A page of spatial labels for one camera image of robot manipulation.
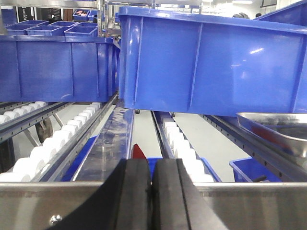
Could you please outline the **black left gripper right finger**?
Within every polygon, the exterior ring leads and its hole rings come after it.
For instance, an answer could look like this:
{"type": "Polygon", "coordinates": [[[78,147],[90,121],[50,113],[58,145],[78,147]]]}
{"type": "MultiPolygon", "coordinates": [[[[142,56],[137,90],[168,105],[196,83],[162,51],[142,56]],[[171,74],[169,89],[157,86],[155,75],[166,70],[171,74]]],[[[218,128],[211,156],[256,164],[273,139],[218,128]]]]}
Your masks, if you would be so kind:
{"type": "Polygon", "coordinates": [[[226,230],[180,159],[158,160],[152,183],[153,230],[226,230]]]}

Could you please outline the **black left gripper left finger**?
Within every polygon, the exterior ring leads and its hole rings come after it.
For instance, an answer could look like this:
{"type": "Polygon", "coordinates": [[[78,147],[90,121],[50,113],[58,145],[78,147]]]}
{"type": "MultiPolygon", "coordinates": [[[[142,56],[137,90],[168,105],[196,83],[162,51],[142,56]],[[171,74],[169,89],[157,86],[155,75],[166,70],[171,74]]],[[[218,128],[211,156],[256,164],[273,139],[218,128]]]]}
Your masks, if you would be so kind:
{"type": "Polygon", "coordinates": [[[107,180],[52,229],[147,230],[150,185],[145,159],[122,159],[107,180]]]}

